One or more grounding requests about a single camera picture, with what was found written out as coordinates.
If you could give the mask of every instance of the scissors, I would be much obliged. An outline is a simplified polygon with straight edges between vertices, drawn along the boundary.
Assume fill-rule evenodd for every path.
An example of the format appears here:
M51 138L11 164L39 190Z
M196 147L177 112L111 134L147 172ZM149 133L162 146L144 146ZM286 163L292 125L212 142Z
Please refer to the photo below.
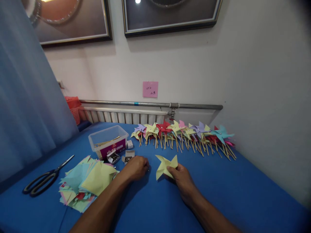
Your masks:
M23 190L23 194L29 194L31 197L36 197L40 195L41 193L45 192L51 185L56 181L58 175L59 175L59 170L65 166L75 155L71 156L69 159L67 159L64 163L62 163L58 168L51 170L49 172L46 172L33 180L30 184L26 186ZM45 185L50 179L50 183L48 183L44 188L39 190L43 185Z

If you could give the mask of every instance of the scissor blade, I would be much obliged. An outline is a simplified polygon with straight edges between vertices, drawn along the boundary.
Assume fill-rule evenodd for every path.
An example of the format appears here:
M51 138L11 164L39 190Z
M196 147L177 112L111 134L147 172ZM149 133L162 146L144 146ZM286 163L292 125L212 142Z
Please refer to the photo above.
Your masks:
M58 169L61 169L63 166L65 166L75 155L71 156L69 159L67 159L62 165L58 167Z

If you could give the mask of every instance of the black scissor handle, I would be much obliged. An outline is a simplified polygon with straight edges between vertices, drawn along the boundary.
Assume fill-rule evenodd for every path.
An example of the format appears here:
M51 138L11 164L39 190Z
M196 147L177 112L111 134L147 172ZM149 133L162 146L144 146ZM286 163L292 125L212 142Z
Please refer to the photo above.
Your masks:
M39 183L38 185L36 185L33 188L33 190L30 193L30 196L36 197L36 196L40 195L41 193L45 192L56 181L57 177L58 177L58 171L52 172L50 175L48 175L45 178L45 180L43 180L41 183ZM52 179L52 180L46 186L44 186L50 179Z
M23 190L23 194L29 194L31 197L36 197L46 191L57 179L58 177L58 170L51 170L49 172L46 172L33 180L31 183L29 183ZM49 184L47 184L43 189L38 191L43 185L45 185L51 178L53 178Z

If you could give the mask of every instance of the picture frame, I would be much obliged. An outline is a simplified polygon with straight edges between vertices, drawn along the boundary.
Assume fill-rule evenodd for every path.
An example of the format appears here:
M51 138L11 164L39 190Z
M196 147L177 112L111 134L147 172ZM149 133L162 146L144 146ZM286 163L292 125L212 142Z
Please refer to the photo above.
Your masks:
M22 0L43 48L112 40L108 0Z
M213 27L222 0L122 0L126 38Z

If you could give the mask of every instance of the radiator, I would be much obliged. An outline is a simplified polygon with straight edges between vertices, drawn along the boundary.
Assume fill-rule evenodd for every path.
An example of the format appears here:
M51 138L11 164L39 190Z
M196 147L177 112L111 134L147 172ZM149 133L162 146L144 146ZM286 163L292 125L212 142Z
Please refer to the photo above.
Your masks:
M155 122L163 124L167 112L82 106L79 107L79 115L82 120L88 120L92 124L96 122L114 122L134 125L153 125Z

